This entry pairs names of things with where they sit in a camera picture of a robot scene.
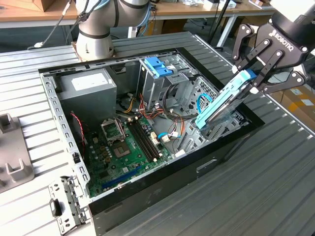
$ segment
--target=metal table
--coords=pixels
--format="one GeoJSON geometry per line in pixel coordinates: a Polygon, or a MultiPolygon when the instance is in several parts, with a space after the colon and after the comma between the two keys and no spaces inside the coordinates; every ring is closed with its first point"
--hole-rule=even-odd
{"type": "MultiPolygon", "coordinates": [[[[114,45],[121,56],[185,47],[221,81],[232,75],[224,57],[188,32],[115,40],[114,45]]],[[[0,194],[3,235],[59,235],[46,187],[71,169],[37,69],[77,61],[71,46],[0,54],[0,114],[19,117],[35,170],[34,180],[0,194]]],[[[314,137],[262,94],[246,104],[266,125],[232,159],[107,235],[311,235],[314,137]]],[[[70,235],[95,234],[88,224],[70,235]]]]}

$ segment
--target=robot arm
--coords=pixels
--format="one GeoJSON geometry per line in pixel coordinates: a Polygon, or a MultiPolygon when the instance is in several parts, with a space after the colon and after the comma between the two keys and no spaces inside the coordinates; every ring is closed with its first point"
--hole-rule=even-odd
{"type": "Polygon", "coordinates": [[[234,78],[218,97],[198,115],[195,123],[203,128],[206,123],[223,118],[247,96],[259,91],[268,94],[303,85],[310,77],[303,62],[315,48],[315,1],[272,0],[277,9],[269,23],[260,27],[240,25],[232,59],[234,78]],[[242,55],[246,39],[256,35],[254,49],[242,55]],[[250,67],[256,62],[263,68],[253,73],[250,67]],[[281,69],[293,68],[285,82],[272,84],[268,80],[281,69]]]}
{"type": "Polygon", "coordinates": [[[143,26],[150,17],[149,0],[77,0],[76,8],[87,12],[79,15],[83,21],[79,23],[76,44],[80,57],[87,60],[113,55],[111,27],[143,26]]]}

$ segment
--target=metal bracket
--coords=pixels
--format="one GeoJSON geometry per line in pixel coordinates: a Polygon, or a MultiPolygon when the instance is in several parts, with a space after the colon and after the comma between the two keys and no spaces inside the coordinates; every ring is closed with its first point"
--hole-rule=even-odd
{"type": "Polygon", "coordinates": [[[57,218],[61,235],[86,224],[91,218],[87,207],[80,208],[78,198],[83,195],[78,179],[60,177],[48,186],[50,193],[50,208],[52,215],[57,218]]]}
{"type": "Polygon", "coordinates": [[[281,90],[290,89],[293,87],[298,87],[303,85],[306,82],[306,78],[304,75],[297,71],[292,71],[285,82],[278,84],[270,84],[265,83],[261,84],[259,90],[262,90],[265,94],[269,94],[272,92],[277,92],[281,90]]]}
{"type": "Polygon", "coordinates": [[[254,59],[259,56],[263,51],[265,51],[271,44],[270,39],[266,39],[261,42],[257,47],[255,47],[242,61],[236,63],[238,71],[247,69],[251,66],[250,62],[254,62],[254,59]]]}
{"type": "Polygon", "coordinates": [[[0,115],[0,193],[28,182],[34,172],[18,118],[0,115]]]}
{"type": "Polygon", "coordinates": [[[241,58],[241,49],[242,44],[244,43],[244,40],[246,38],[250,38],[254,36],[255,33],[257,33],[258,27],[256,26],[250,26],[246,24],[240,25],[239,31],[236,36],[233,52],[232,52],[232,59],[236,61],[236,64],[238,64],[242,58],[241,58]]]}
{"type": "Polygon", "coordinates": [[[260,84],[265,80],[268,79],[268,73],[274,68],[274,66],[277,64],[277,62],[281,59],[283,56],[284,52],[281,50],[276,51],[270,59],[267,61],[265,66],[262,68],[262,70],[259,72],[258,76],[256,79],[253,81],[253,86],[254,87],[259,87],[260,84]]]}

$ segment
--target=cardboard box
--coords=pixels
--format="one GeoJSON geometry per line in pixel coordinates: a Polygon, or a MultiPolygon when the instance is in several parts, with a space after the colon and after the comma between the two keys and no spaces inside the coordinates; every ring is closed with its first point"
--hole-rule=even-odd
{"type": "Polygon", "coordinates": [[[54,1],[55,0],[0,0],[0,4],[44,12],[54,1]]]}
{"type": "Polygon", "coordinates": [[[315,131],[315,94],[304,86],[271,94],[290,113],[315,131]]]}

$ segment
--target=white connector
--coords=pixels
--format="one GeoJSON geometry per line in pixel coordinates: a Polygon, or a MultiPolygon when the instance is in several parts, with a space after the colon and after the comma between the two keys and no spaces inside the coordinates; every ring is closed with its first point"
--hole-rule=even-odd
{"type": "Polygon", "coordinates": [[[164,136],[161,138],[161,140],[162,140],[163,143],[167,143],[167,142],[171,141],[171,140],[168,138],[167,135],[164,135],[164,136]]]}

